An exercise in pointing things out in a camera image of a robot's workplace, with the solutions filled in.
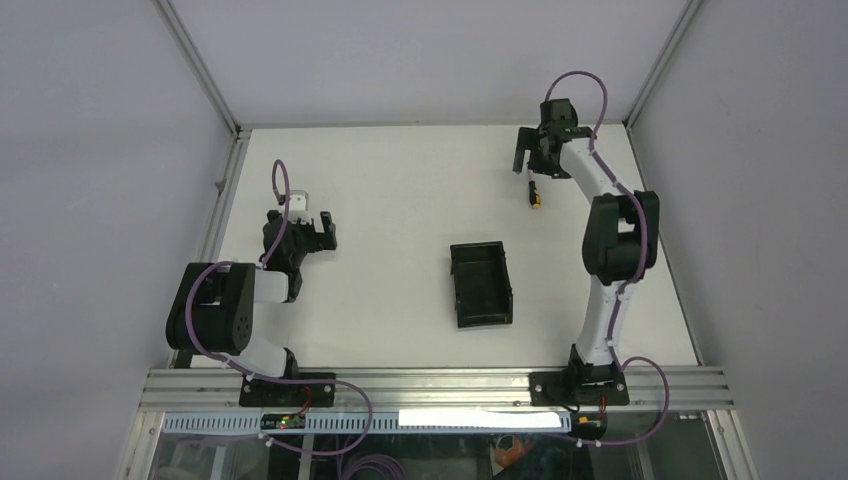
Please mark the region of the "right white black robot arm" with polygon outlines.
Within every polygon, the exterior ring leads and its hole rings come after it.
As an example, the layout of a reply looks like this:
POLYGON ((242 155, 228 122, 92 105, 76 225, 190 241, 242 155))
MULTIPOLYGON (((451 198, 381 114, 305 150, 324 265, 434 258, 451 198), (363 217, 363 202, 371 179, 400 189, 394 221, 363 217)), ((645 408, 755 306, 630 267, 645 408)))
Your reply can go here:
POLYGON ((623 375, 617 336, 636 285, 658 255, 658 195, 627 187, 602 159, 596 132, 567 98, 540 105, 540 123, 518 131, 513 170, 571 179, 589 203, 581 258, 590 277, 586 316, 563 372, 566 396, 588 405, 623 375))

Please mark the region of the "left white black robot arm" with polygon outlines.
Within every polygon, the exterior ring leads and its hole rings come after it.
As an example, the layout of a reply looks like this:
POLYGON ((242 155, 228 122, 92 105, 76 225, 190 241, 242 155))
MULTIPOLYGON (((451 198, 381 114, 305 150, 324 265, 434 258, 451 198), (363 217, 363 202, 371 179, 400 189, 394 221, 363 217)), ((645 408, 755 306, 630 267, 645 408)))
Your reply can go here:
POLYGON ((254 306, 295 302, 306 257, 337 249, 336 224, 328 211, 318 219, 305 210, 285 218, 277 209, 267 212, 262 234, 265 251, 257 263, 186 266, 165 335, 174 350, 208 355, 250 380, 264 379, 263 394, 277 406, 288 406, 301 392, 296 357, 254 331, 254 306))

